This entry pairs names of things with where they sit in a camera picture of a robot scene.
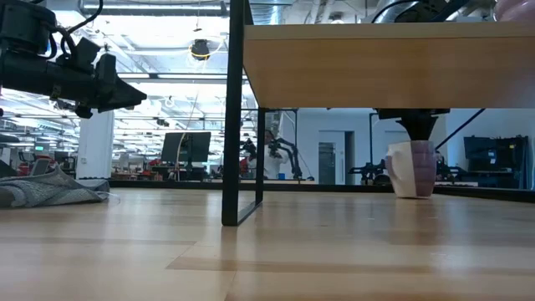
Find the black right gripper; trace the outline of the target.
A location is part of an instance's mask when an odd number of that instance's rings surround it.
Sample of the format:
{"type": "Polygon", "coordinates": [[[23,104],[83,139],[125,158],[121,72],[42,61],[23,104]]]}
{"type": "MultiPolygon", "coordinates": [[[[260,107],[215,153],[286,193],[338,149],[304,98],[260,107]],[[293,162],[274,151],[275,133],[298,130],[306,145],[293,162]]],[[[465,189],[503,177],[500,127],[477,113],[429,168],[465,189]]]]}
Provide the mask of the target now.
{"type": "Polygon", "coordinates": [[[375,109],[381,120],[401,119],[411,140],[429,140],[436,124],[436,116],[448,114],[450,109],[375,109]]]}

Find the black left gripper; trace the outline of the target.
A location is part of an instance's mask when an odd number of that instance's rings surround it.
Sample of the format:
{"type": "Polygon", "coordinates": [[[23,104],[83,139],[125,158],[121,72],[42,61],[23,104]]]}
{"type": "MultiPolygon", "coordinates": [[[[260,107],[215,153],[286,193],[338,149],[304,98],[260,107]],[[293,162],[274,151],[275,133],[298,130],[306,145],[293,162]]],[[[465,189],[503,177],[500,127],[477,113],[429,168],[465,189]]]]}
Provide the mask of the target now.
{"type": "Polygon", "coordinates": [[[44,59],[6,52],[0,55],[0,85],[6,89],[68,99],[78,104],[77,115],[89,118],[99,112],[131,108],[147,94],[123,81],[116,73],[116,57],[103,54],[94,76],[44,59]]]}

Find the purple mug white handle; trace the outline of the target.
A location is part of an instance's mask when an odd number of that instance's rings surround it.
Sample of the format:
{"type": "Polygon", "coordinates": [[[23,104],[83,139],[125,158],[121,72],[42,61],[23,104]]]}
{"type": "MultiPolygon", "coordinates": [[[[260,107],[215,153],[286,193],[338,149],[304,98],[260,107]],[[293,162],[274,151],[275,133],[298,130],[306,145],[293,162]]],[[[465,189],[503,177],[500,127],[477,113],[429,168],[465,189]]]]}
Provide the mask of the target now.
{"type": "Polygon", "coordinates": [[[436,153],[429,140],[390,144],[385,167],[399,198],[429,198],[436,182],[436,153]]]}

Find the large all-purple mug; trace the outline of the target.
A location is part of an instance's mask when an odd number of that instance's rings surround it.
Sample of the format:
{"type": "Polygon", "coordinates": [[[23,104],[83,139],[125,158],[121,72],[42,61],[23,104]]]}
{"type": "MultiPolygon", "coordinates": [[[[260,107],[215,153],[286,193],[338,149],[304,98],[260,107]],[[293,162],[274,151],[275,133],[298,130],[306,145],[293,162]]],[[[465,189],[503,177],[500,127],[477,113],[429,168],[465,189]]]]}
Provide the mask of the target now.
{"type": "Polygon", "coordinates": [[[535,23],[535,0],[497,0],[494,16],[501,22],[535,23]]]}

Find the wooden shelf black legs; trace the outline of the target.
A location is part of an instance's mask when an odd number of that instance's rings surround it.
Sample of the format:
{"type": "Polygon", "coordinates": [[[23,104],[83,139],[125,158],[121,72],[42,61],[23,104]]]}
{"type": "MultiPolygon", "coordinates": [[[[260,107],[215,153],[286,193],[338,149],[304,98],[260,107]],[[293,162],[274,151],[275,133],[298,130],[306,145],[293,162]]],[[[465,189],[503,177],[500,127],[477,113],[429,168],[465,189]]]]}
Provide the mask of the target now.
{"type": "Polygon", "coordinates": [[[535,109],[535,25],[451,23],[450,0],[428,23],[255,25],[231,0],[222,224],[236,227],[263,199],[238,206],[242,86],[266,113],[287,108],[535,109]]]}

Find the white pillar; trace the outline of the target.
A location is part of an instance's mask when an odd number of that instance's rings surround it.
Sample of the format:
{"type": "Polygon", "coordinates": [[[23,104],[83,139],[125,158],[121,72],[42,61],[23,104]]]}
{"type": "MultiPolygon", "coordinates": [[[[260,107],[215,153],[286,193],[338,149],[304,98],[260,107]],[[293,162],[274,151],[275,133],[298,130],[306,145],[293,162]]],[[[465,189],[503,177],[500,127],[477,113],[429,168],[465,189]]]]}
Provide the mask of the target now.
{"type": "Polygon", "coordinates": [[[92,110],[90,119],[80,122],[76,178],[110,178],[115,112],[92,110]]]}

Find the long ceiling light fixture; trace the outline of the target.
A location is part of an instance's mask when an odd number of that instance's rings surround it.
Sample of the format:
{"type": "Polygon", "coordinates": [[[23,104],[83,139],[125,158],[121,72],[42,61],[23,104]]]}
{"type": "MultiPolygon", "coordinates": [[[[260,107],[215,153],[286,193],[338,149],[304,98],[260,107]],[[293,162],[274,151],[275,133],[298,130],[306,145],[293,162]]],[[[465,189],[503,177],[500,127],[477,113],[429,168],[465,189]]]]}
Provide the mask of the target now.
{"type": "Polygon", "coordinates": [[[118,73],[121,79],[128,80],[208,80],[208,81],[223,81],[227,80],[226,74],[158,74],[158,73],[118,73]]]}

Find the black cabinet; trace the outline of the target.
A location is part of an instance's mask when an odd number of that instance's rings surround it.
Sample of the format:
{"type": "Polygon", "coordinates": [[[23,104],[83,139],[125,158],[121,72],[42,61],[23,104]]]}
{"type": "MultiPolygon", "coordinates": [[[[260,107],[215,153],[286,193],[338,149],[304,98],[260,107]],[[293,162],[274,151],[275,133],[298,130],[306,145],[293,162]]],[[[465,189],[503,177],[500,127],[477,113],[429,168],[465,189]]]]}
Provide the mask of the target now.
{"type": "Polygon", "coordinates": [[[527,136],[465,137],[467,172],[463,178],[479,187],[527,188],[527,136]]]}

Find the background monitor on stand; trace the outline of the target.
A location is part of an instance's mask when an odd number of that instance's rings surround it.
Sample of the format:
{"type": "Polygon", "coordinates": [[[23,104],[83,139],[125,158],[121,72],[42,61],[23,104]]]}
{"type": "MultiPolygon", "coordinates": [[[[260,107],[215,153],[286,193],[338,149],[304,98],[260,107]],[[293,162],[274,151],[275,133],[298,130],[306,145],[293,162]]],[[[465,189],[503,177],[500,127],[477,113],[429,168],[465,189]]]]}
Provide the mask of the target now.
{"type": "Polygon", "coordinates": [[[210,141],[209,131],[166,133],[160,159],[174,166],[184,164],[184,173],[179,171],[181,181],[203,181],[205,168],[193,164],[208,162],[210,141]]]}

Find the grey ceiling pipe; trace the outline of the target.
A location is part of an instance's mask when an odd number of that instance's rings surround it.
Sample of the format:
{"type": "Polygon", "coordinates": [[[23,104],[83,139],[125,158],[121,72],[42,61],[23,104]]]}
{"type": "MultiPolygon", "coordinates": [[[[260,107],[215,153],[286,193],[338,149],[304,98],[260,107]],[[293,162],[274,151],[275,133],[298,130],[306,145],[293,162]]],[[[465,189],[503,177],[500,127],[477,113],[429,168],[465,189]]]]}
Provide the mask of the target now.
{"type": "Polygon", "coordinates": [[[79,0],[84,14],[153,17],[226,17],[230,3],[225,0],[79,0]]]}

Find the white door glass panel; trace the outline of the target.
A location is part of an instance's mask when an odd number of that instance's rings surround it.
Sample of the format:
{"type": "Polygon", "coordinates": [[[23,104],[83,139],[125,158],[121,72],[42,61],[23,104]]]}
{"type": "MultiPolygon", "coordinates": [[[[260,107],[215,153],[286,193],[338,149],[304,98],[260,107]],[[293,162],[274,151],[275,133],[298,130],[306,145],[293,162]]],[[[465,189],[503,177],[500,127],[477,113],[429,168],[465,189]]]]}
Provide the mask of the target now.
{"type": "Polygon", "coordinates": [[[318,141],[318,183],[353,185],[355,167],[353,131],[321,130],[318,141]]]}

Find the grey folded cloth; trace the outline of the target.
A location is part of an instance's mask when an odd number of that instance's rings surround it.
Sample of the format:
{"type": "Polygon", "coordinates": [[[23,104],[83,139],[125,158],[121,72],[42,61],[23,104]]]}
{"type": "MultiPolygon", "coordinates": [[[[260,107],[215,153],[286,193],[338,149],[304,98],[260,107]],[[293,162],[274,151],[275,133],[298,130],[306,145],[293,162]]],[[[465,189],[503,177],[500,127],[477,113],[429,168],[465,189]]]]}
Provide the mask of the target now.
{"type": "Polygon", "coordinates": [[[30,208],[103,202],[110,184],[104,179],[75,180],[60,169],[39,176],[0,179],[0,208],[30,208]]]}

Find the standing person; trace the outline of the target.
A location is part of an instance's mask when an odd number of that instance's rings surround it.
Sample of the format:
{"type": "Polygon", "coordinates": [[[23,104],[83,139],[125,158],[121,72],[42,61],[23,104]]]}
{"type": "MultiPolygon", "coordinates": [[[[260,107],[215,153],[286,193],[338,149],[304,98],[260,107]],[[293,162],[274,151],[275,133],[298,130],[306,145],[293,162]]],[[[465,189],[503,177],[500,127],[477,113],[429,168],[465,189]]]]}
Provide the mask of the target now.
{"type": "Polygon", "coordinates": [[[277,180],[282,164],[288,162],[288,153],[284,150],[276,149],[272,154],[269,145],[275,136],[270,130],[264,132],[264,177],[266,179],[277,180]]]}

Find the black background frame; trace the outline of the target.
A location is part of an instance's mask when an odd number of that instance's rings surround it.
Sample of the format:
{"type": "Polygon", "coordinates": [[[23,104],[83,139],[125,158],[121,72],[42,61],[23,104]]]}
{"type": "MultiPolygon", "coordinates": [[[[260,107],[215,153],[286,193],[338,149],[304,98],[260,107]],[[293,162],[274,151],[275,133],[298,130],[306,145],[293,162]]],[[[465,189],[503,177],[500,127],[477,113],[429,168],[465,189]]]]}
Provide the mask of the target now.
{"type": "Polygon", "coordinates": [[[370,158],[370,164],[373,165],[375,163],[374,160],[374,132],[373,129],[376,125],[376,121],[374,120],[374,117],[377,115],[377,112],[370,113],[369,114],[369,158],[370,158]]]}

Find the black aluminium table frame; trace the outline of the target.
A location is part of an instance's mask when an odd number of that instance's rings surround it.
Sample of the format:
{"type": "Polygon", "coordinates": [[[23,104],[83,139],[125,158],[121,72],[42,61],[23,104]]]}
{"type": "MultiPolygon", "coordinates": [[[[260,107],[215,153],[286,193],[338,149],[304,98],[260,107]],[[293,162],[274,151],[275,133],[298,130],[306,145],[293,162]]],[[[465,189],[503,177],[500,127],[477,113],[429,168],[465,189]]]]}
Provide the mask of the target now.
{"type": "MultiPolygon", "coordinates": [[[[222,190],[222,182],[173,182],[173,181],[127,181],[109,180],[111,188],[145,188],[145,189],[190,189],[190,190],[222,190]]],[[[347,193],[391,193],[391,186],[337,186],[267,183],[263,184],[264,191],[291,191],[291,192],[347,192],[347,193]]],[[[535,191],[514,190],[503,188],[487,188],[473,186],[435,186],[435,194],[447,196],[463,196],[505,202],[522,202],[535,205],[535,191]]]]}

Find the silver ceiling duct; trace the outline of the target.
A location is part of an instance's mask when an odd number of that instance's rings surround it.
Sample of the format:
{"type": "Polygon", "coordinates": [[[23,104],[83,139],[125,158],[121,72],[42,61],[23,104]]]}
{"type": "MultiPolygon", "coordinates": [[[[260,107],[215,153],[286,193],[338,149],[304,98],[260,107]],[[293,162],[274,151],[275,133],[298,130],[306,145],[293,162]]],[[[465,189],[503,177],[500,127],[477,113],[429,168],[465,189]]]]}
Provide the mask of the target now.
{"type": "Polygon", "coordinates": [[[372,17],[372,23],[394,23],[407,9],[416,5],[408,0],[379,0],[372,17]]]}

